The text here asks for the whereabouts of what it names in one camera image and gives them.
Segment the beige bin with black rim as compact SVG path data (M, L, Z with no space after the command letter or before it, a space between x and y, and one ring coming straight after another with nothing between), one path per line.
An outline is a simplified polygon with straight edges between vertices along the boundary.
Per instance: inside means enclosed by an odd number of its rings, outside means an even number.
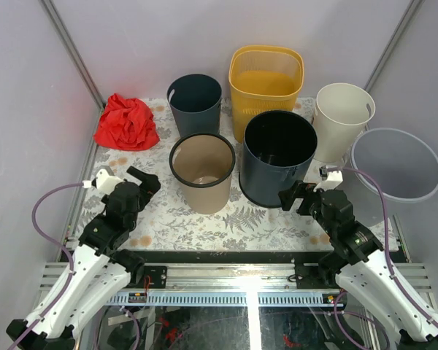
M199 214L214 214L228 202L236 155L219 134L182 137L171 149L169 167L186 203Z

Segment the slate blue tapered bin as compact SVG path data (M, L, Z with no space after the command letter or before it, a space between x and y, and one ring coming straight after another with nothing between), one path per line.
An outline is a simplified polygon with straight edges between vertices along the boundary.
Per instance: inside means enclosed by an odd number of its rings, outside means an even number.
M216 79L205 74L179 77L166 97L181 137L219 134L222 88Z

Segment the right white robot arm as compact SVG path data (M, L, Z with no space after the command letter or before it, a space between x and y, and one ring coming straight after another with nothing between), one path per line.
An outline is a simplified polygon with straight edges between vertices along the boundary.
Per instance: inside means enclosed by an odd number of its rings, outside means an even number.
M388 247L355 219L346 194L296 181L279 198L284 211L300 199L297 213L311 216L329 236L333 250L318 262L323 286L349 292L397 336L399 349L438 349L438 313L403 277Z

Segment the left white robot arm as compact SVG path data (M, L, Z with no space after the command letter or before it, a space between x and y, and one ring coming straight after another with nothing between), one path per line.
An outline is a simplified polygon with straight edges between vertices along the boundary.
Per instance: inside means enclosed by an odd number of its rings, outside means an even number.
M26 318L10 322L11 349L73 349L82 329L113 295L145 281L144 259L121 245L161 183L156 175L133 166L127 172L134 182L102 167L94 179L76 183L76 187L96 188L103 195L104 210L84 227L73 252L57 245L68 265Z

